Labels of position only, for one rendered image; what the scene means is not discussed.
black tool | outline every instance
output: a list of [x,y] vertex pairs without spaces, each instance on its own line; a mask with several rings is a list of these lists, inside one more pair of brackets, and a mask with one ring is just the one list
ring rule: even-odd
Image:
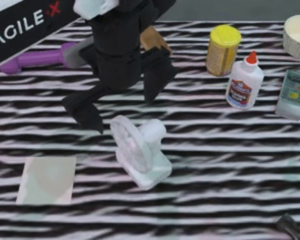
[[293,240],[300,240],[300,227],[289,214],[282,216],[276,225],[281,232],[289,234]]
[[103,96],[125,90],[141,80],[144,99],[151,104],[175,78],[170,52],[162,47],[141,53],[140,34],[151,26],[176,0],[120,0],[119,6],[86,22],[92,28],[94,44],[80,56],[99,78],[88,91],[73,93],[62,100],[66,111],[85,129],[103,133],[102,118],[93,105]]

yellow container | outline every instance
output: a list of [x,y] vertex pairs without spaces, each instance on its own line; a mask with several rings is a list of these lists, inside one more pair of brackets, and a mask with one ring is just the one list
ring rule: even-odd
[[231,72],[241,39],[241,33],[226,24],[211,31],[205,63],[210,74],[221,77]]

orange cap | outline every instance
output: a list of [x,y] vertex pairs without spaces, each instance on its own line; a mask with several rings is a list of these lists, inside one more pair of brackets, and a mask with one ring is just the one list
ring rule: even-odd
[[246,58],[246,62],[248,64],[256,64],[257,63],[257,53],[256,51],[253,51],[250,53],[250,55]]

zebra print cloth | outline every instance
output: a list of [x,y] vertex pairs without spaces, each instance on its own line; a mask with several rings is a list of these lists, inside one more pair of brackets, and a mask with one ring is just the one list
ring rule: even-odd
[[[91,88],[90,68],[33,67],[0,73],[0,240],[289,240],[276,228],[289,213],[300,224],[300,121],[274,114],[287,69],[300,61],[282,48],[283,22],[232,22],[243,40],[237,60],[256,50],[265,79],[255,107],[225,101],[226,77],[207,73],[209,33],[223,22],[158,22],[173,50],[177,78],[151,106],[138,84],[98,102],[106,131],[82,130],[60,100]],[[32,51],[91,35],[79,20]],[[109,122],[167,128],[171,177],[139,190],[115,159]],[[16,206],[25,157],[79,160],[69,206]]]

purple dumbbell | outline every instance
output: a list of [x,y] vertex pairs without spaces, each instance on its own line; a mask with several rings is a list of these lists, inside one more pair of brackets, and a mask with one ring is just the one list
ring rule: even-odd
[[67,62],[64,58],[64,52],[74,45],[76,45],[75,42],[68,42],[62,44],[61,48],[58,50],[22,53],[21,55],[0,66],[0,71],[5,74],[17,74],[22,71],[23,67],[34,67],[60,63],[67,67]]

